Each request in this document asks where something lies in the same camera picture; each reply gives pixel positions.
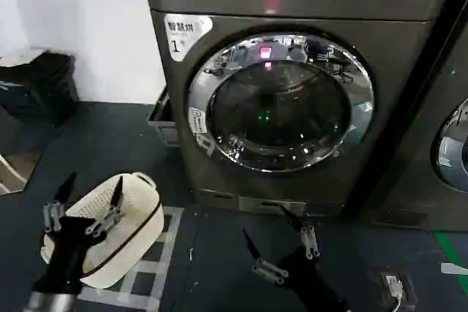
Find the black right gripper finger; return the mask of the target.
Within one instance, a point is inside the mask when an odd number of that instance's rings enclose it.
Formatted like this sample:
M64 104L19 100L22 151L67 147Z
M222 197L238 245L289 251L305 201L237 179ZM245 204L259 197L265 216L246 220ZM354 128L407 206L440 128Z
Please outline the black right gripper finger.
M254 260L252 264L252 272L277 286L284 285L286 279L289 278L289 273L286 270L264 260L248 232L245 229L242 229L242 233L246 241L247 250Z
M306 258L308 260L318 258L320 256L320 250L312 220L306 215L299 216L293 213L283 205L280 205L279 208L287 218L291 227L300 235L301 242L306 251Z

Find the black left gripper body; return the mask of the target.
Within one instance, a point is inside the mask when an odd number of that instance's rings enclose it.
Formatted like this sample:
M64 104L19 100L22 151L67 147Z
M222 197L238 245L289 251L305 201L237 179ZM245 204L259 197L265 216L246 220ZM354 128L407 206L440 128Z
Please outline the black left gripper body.
M51 232L54 249L45 273L33 285L35 292L43 294L79 294L83 263L88 250L107 237L87 235L86 229L94 223L92 218L62 217L61 230Z

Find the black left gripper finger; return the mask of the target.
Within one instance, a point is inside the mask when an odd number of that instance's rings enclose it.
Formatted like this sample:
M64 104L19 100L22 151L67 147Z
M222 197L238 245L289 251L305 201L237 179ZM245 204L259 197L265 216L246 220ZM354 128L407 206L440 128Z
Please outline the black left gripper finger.
M64 205L71 195L76 177L77 173L72 172L59 186L53 200L43 206L45 232L59 232L61 230L60 220L65 214Z
M107 233L117 225L124 215L121 210L123 197L123 177L121 176L114 188L109 209L102 218L96 219L92 225L86 228L86 235L99 237L103 232Z

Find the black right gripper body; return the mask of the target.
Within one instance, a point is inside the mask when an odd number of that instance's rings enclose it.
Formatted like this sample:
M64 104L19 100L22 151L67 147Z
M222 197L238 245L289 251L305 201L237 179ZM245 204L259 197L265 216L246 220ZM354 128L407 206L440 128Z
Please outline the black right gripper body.
M277 265L288 277L281 287L295 293L307 311L348 311L347 301L327 285L317 270L317 260L306 258L306 249L298 246Z

